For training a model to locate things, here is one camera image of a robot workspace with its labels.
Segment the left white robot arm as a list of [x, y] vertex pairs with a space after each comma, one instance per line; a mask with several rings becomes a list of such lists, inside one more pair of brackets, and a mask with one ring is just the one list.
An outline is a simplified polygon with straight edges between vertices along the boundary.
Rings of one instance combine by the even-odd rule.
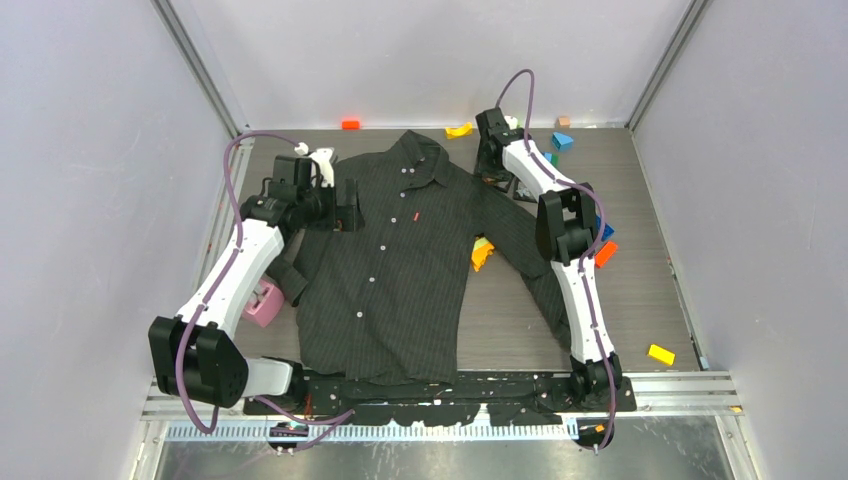
[[233, 342], [246, 307], [272, 299], [259, 293], [263, 275], [301, 229], [351, 232], [363, 227], [357, 184], [337, 181], [336, 154], [319, 148], [306, 156], [279, 155], [271, 182], [239, 208], [240, 225], [199, 290], [171, 318], [157, 317], [148, 332], [161, 392], [230, 408], [268, 395], [280, 412], [298, 412], [307, 398], [301, 367], [270, 357], [246, 358]]

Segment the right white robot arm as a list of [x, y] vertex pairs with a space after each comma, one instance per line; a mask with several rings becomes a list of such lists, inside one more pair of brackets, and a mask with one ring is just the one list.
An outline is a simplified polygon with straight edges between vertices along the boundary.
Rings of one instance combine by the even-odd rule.
[[475, 117], [480, 134], [475, 172], [497, 182], [519, 180], [536, 197], [535, 240], [559, 282], [571, 333], [571, 397], [584, 410], [616, 405], [622, 372], [596, 285], [597, 195], [546, 160], [526, 131], [498, 107]]

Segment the black pinstriped shirt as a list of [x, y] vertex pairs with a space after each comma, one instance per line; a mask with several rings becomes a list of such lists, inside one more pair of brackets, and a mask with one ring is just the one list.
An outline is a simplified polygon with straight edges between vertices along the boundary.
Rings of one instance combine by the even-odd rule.
[[519, 272], [553, 337], [571, 340], [563, 295], [535, 242], [534, 216], [453, 164], [435, 140], [404, 132], [386, 151], [339, 161], [364, 225], [304, 233], [269, 269], [296, 310], [301, 361], [323, 374], [397, 385], [451, 383], [474, 242]]

